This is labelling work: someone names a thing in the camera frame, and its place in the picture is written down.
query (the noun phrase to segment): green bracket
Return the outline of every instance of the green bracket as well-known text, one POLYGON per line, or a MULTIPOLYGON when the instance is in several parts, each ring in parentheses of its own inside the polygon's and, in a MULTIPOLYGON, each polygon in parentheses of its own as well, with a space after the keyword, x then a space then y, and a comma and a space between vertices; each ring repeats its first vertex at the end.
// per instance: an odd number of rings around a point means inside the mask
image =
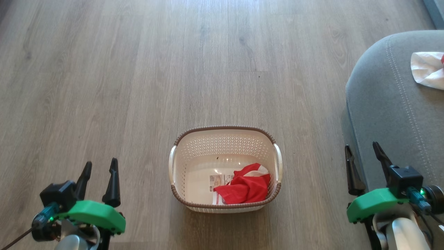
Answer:
POLYGON ((406 202, 408 202, 407 198, 396 198, 388 188, 375 189, 354 199, 347 208, 347 217, 350 223, 356 223, 398 203, 406 202))
POLYGON ((110 230, 112 233, 125 232, 127 221, 112 206, 95 201, 77 201, 66 213, 57 214, 59 219, 69 218, 110 230))

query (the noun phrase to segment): white cloth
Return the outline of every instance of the white cloth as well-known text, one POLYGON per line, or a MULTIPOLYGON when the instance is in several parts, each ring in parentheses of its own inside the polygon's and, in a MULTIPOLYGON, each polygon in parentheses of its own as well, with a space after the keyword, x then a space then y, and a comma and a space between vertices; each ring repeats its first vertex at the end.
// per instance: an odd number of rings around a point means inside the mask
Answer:
POLYGON ((415 82, 444 90, 442 52, 416 52, 412 54, 410 67, 415 82))

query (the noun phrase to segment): paper label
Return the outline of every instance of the paper label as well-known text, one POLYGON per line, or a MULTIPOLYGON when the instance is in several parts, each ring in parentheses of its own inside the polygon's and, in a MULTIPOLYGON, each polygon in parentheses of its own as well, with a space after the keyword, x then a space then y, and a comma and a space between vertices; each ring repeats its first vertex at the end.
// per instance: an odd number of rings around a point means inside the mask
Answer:
POLYGON ((213 205, 225 205, 225 201, 218 192, 213 192, 213 205))
POLYGON ((228 185, 228 183, 233 179, 233 174, 215 174, 210 175, 210 192, 214 190, 215 187, 228 185))

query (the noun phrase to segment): cable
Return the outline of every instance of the cable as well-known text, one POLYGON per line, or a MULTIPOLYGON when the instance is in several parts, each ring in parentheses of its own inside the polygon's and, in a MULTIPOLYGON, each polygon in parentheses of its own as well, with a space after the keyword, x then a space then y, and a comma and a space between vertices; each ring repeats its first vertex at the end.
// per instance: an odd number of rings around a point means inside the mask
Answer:
POLYGON ((4 248, 2 248, 1 250, 7 250, 8 248, 10 248, 12 245, 16 244, 19 240, 23 239, 23 237, 25 237, 26 235, 28 235, 30 232, 32 232, 34 230, 34 227, 31 227, 28 231, 24 232, 22 235, 20 235, 17 239, 13 240, 11 243, 9 243, 7 246, 5 246, 4 248))
POLYGON ((424 225, 427 227, 428 230, 428 241, 430 242, 430 249, 433 249, 433 241, 434 241, 434 236, 433 236, 433 231, 430 228, 430 226, 428 225, 427 221, 425 220, 424 216, 422 215, 421 211, 419 211, 412 203, 410 203, 410 206, 412 207, 412 209, 415 211, 415 213, 421 217, 422 221, 424 222, 424 225))
POLYGON ((440 220, 438 217, 436 217, 436 215, 430 213, 429 214, 437 223, 444 225, 444 222, 442 222, 442 220, 440 220))
POLYGON ((418 213, 418 212, 416 212, 416 213, 419 215, 419 217, 421 217, 422 222, 424 222, 425 226, 427 227, 428 234, 429 234, 429 235, 428 235, 428 236, 429 236, 428 240, 430 241, 430 249, 433 249, 433 241, 434 241, 433 231, 432 231, 432 229, 430 228, 430 226, 428 225, 428 223, 427 223, 427 221, 425 220, 424 216, 423 216, 421 213, 418 213))

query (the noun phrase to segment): gray fabric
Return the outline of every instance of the gray fabric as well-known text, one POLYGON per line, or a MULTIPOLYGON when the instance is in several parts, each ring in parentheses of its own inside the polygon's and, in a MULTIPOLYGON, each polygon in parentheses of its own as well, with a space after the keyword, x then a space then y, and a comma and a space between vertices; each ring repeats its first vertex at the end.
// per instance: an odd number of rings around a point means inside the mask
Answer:
POLYGON ((357 62, 347 83, 347 105, 369 190, 385 187, 372 142, 392 162, 413 166, 425 184, 444 187, 444 91, 417 84, 413 52, 444 51, 444 31, 386 37, 357 62))

